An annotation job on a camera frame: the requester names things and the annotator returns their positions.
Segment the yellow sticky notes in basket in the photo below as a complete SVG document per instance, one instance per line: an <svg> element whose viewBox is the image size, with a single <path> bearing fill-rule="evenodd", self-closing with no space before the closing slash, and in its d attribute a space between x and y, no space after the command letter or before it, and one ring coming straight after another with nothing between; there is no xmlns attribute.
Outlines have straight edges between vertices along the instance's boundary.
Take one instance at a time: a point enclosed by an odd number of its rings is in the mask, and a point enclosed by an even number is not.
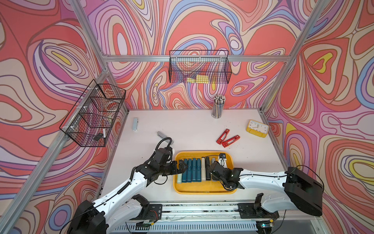
<svg viewBox="0 0 374 234"><path fill-rule="evenodd" d="M200 84L209 84L209 76L206 75L196 75L194 78L187 78L187 83L200 83Z"/></svg>

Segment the pale green pruning pliers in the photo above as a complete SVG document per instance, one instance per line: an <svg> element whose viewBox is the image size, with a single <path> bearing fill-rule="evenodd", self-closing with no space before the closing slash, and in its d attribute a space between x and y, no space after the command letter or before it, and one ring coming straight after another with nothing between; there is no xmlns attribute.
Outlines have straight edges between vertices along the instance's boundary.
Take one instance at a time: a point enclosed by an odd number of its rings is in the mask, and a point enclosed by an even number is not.
<svg viewBox="0 0 374 234"><path fill-rule="evenodd" d="M182 183L182 174L178 174L177 175L177 184L181 184Z"/></svg>

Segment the light blue-grey pliers far left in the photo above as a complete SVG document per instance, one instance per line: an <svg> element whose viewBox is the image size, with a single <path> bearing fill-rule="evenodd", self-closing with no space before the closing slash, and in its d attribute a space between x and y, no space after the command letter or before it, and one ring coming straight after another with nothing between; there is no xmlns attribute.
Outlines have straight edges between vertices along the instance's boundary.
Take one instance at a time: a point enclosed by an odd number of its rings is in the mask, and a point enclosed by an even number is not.
<svg viewBox="0 0 374 234"><path fill-rule="evenodd" d="M138 130L138 122L139 122L138 118L134 118L134 119L133 119L133 122L132 122L132 130L133 130L134 132L137 132L137 130Z"/></svg>

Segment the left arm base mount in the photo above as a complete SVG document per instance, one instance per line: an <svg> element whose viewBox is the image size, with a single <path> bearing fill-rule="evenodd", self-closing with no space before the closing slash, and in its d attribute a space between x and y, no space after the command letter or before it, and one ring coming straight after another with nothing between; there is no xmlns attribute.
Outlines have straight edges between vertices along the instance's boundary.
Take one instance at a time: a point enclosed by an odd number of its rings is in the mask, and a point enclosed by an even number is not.
<svg viewBox="0 0 374 234"><path fill-rule="evenodd" d="M162 204L150 203L145 197L138 194L132 197L133 200L140 203L141 210L137 217L132 218L132 220L150 220L157 221L162 217Z"/></svg>

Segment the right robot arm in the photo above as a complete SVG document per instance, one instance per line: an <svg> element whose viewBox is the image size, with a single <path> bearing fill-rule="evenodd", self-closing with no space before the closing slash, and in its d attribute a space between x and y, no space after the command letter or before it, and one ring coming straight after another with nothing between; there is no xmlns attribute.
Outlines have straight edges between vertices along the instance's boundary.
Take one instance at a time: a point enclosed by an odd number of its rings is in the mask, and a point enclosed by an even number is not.
<svg viewBox="0 0 374 234"><path fill-rule="evenodd" d="M277 173L254 172L243 168L225 168L218 162L208 169L227 190L261 189L261 208L269 213L279 210L300 210L312 216L322 216L324 185L296 167Z"/></svg>

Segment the yellow alarm clock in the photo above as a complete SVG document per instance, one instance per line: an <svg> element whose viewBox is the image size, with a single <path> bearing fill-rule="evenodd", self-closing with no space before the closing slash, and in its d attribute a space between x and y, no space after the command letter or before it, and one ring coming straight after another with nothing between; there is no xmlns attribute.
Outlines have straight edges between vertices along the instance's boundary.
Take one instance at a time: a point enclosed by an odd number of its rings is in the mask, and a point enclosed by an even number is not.
<svg viewBox="0 0 374 234"><path fill-rule="evenodd" d="M268 135L269 126L258 121L250 120L246 131L255 136L265 138Z"/></svg>

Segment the grey pruning pliers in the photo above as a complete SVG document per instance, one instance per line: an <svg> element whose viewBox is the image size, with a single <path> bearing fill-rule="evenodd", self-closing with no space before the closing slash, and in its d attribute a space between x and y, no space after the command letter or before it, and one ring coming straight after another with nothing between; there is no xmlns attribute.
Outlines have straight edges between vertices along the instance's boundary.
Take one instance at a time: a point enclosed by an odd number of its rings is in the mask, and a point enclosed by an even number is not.
<svg viewBox="0 0 374 234"><path fill-rule="evenodd" d="M213 169L212 169L212 165L213 165L213 163L216 161L216 158L212 158L211 159L211 163L210 163L210 169L211 169L211 173L210 173L210 175L211 175L211 180L212 181L216 181L217 179L216 179L216 177L214 176L214 174L212 173L213 172Z"/></svg>

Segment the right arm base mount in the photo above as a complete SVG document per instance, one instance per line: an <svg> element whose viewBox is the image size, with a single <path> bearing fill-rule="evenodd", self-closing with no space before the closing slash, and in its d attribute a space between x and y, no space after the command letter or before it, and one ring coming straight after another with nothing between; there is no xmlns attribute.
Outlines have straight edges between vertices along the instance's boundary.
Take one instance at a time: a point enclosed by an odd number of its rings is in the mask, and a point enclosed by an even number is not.
<svg viewBox="0 0 374 234"><path fill-rule="evenodd" d="M273 219L277 220L280 216L278 211L270 213L266 211L261 204L263 193L259 193L253 203L238 203L238 213L241 219Z"/></svg>

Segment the grey pruning pliers angled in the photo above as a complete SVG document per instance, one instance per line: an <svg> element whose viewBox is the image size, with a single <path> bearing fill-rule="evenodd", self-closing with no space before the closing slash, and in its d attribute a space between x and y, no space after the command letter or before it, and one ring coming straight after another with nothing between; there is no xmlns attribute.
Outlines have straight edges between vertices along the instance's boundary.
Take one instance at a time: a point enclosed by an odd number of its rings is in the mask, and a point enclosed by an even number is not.
<svg viewBox="0 0 374 234"><path fill-rule="evenodd" d="M163 139L168 138L168 136L161 131L157 131L157 135L161 138L161 142L163 142ZM167 139L166 142L170 142L170 145L173 145L174 143L173 139L171 140Z"/></svg>

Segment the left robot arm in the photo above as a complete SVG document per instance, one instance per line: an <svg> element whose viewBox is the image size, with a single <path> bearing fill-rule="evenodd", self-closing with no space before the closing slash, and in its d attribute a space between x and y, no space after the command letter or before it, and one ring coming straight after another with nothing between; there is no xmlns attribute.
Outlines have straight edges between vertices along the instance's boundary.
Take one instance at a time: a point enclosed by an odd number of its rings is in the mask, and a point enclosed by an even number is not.
<svg viewBox="0 0 374 234"><path fill-rule="evenodd" d="M144 163L135 166L130 177L103 197L82 202L75 211L67 228L68 234L109 234L121 223L145 216L149 202L140 191L160 176L184 173L188 165L172 160L172 148L160 148Z"/></svg>

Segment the yellow plastic storage tray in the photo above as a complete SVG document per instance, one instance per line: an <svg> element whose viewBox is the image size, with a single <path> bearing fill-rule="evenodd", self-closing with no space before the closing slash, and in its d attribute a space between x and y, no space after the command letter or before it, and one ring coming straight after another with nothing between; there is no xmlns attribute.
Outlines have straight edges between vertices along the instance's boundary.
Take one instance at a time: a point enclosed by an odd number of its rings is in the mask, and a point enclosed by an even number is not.
<svg viewBox="0 0 374 234"><path fill-rule="evenodd" d="M233 169L234 163L231 155L221 151L181 151L176 154L175 159L179 161L184 159L213 157L218 160L220 153L226 154L227 168ZM225 190L219 181L186 182L178 184L176 175L173 178L173 187L177 193L183 195L229 195L236 192L236 189L233 191Z"/></svg>

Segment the aluminium front rail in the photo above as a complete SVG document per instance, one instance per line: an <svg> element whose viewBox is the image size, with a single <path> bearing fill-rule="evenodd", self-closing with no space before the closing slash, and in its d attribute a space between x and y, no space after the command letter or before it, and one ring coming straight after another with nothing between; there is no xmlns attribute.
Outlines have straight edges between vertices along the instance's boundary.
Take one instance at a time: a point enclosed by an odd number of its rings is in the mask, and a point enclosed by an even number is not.
<svg viewBox="0 0 374 234"><path fill-rule="evenodd" d="M197 234L254 233L281 234L324 233L319 217L300 211L279 211L277 220L241 219L236 202L163 203L162 217L157 221L127 220L109 234Z"/></svg>

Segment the beige pruning pliers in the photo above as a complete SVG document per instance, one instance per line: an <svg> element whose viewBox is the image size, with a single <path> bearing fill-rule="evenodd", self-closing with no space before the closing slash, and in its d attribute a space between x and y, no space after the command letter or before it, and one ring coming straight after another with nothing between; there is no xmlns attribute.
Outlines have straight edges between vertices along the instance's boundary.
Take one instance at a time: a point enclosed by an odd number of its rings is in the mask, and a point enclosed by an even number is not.
<svg viewBox="0 0 374 234"><path fill-rule="evenodd" d="M201 158L201 181L206 181L206 160Z"/></svg>

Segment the dark teal pruning pliers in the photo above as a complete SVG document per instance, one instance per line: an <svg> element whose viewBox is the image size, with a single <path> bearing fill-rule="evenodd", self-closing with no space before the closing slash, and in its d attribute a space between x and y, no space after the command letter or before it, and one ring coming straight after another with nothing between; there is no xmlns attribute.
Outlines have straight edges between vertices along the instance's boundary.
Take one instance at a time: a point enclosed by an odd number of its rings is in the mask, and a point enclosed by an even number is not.
<svg viewBox="0 0 374 234"><path fill-rule="evenodd" d="M184 163L186 164L186 169L182 174L182 183L187 182L187 174L188 174L188 159L184 159Z"/></svg>

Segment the black pruning pliers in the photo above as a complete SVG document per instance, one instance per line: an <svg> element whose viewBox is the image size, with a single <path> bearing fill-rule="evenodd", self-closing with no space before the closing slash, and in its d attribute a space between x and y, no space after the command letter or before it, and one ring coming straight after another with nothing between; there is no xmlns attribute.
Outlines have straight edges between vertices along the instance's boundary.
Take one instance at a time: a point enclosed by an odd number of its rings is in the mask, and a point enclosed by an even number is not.
<svg viewBox="0 0 374 234"><path fill-rule="evenodd" d="M206 181L211 181L210 175L210 158L205 157Z"/></svg>

